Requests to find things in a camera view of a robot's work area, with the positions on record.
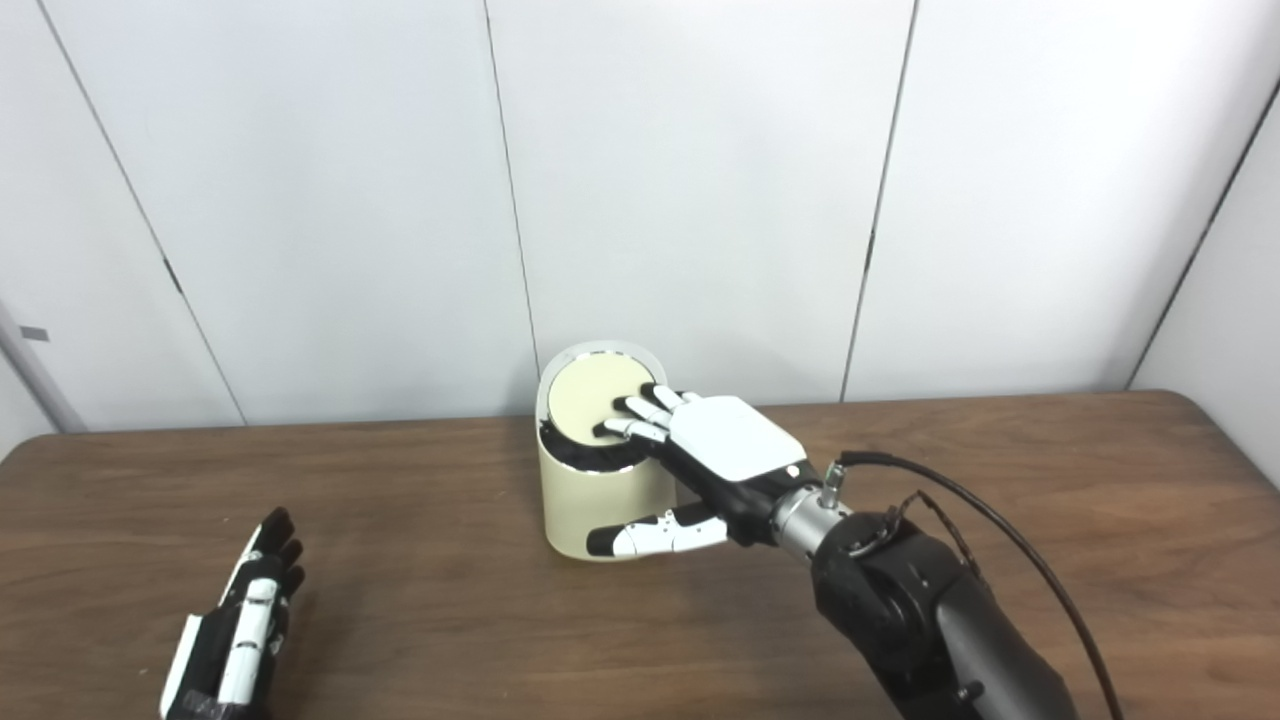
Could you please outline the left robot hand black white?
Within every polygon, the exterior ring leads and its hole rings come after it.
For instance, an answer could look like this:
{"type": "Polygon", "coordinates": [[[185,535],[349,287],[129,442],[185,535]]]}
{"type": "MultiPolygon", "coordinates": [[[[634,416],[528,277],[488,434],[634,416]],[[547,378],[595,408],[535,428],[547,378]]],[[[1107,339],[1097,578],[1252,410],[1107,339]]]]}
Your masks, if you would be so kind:
{"type": "Polygon", "coordinates": [[[270,689],[305,583],[303,546],[284,507],[256,527],[216,606],[191,614],[160,696],[160,719],[270,719],[270,689]]]}

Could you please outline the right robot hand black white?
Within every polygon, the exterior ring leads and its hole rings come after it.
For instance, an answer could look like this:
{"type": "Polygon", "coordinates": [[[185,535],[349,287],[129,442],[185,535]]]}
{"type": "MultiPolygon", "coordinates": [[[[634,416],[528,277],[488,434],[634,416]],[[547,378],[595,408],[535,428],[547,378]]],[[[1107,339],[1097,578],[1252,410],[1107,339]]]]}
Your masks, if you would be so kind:
{"type": "Polygon", "coordinates": [[[653,459],[696,500],[588,533],[594,559],[682,553],[732,541],[778,546],[780,510],[819,477],[787,430],[736,396],[646,383],[593,429],[653,459]]]}

